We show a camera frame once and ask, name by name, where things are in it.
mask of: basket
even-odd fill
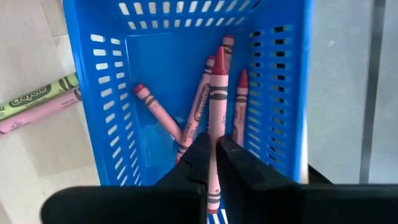
[[[310,0],[69,0],[64,10],[101,184],[152,185],[173,167],[177,143],[132,89],[145,83],[183,130],[226,34],[235,37],[226,132],[247,68],[244,147],[299,179]]]

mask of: green crayon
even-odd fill
[[[0,121],[25,111],[39,103],[45,102],[64,93],[77,88],[79,82],[76,73],[65,76],[53,83],[45,85],[37,90],[20,96],[10,102],[0,105]]]

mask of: crayola logo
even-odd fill
[[[12,108],[24,106],[26,104],[29,104],[31,102],[34,102],[34,101],[40,99],[41,97],[47,95],[50,92],[51,92],[51,84],[43,86],[42,88],[39,88],[39,89],[32,91],[24,96],[21,96],[18,99],[12,100],[9,103],[9,105]]]
[[[203,109],[205,109],[205,105],[206,105],[206,100],[207,97],[209,96],[209,90],[210,90],[210,84],[207,83],[203,86],[203,88],[201,89],[200,92],[200,96],[197,102],[197,106],[195,108],[195,115],[193,117],[193,119],[196,122],[199,122],[201,115],[203,114]]]

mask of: red crayon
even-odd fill
[[[195,100],[193,101],[192,109],[188,117],[187,127],[182,134],[182,139],[180,146],[178,147],[177,158],[175,163],[178,163],[182,155],[188,150],[193,142],[193,137],[198,128],[200,118],[203,114],[203,110],[206,106],[206,101],[209,95],[210,89],[210,77],[211,70],[214,65],[214,56],[210,56],[206,61],[205,72],[203,73],[197,93],[195,95]]]
[[[235,117],[233,126],[233,139],[243,147],[244,120],[248,103],[249,83],[246,69],[243,69],[236,89]]]
[[[224,48],[219,47],[210,79],[210,174],[207,210],[216,214],[220,207],[221,189],[218,182],[216,143],[225,134],[226,107],[228,95],[228,69],[225,64]]]
[[[148,88],[144,84],[139,84],[135,87],[136,95],[145,103],[150,112],[157,118],[163,127],[173,136],[173,138],[180,143],[181,130],[170,115],[163,109],[160,103],[151,95]]]
[[[233,53],[233,47],[235,43],[235,38],[232,35],[225,35],[223,38],[223,48],[224,48],[224,54],[225,54],[225,64],[226,64],[226,69],[229,71],[231,68],[231,61],[232,61],[232,53]]]

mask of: pink crayon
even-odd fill
[[[231,68],[232,52],[234,47],[235,38],[232,35],[225,35],[223,38],[223,48],[225,53],[225,64],[227,70]]]
[[[249,83],[246,69],[243,69],[236,89],[235,117],[233,126],[233,139],[237,144],[243,147],[244,120],[246,114],[246,105],[248,103]]]
[[[181,130],[176,122],[170,117],[170,115],[164,110],[160,103],[152,96],[148,88],[144,84],[138,84],[134,88],[136,95],[145,103],[150,112],[157,118],[157,120],[163,125],[163,127],[171,134],[171,136],[180,143],[181,141]]]
[[[226,68],[224,48],[219,47],[210,79],[210,174],[207,210],[216,214],[220,207],[221,189],[218,182],[216,163],[216,143],[225,134],[225,117],[228,95],[228,69]]]
[[[51,113],[81,101],[80,91],[75,90],[63,94],[47,103],[43,103],[30,110],[19,113],[0,122],[0,135],[7,134],[12,130],[40,120]]]
[[[178,148],[175,163],[178,163],[182,155],[188,150],[193,142],[193,137],[198,128],[200,118],[206,106],[210,89],[211,70],[213,69],[215,56],[210,56],[206,61],[205,72],[203,73],[192,109],[188,117],[187,127],[182,134],[180,147]]]

